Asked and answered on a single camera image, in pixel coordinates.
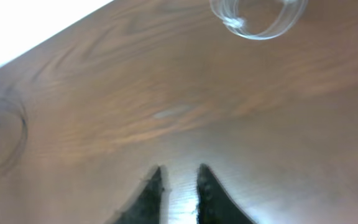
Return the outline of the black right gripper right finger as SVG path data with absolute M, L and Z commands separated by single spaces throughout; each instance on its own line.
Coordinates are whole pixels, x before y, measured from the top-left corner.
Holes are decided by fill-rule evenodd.
M 255 224 L 228 196 L 210 167 L 201 164 L 196 179 L 198 224 Z

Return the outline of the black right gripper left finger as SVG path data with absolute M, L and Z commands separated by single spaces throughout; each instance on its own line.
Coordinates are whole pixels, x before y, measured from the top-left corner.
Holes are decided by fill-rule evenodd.
M 105 224 L 159 224 L 164 193 L 160 166 L 153 168 L 138 191 Z

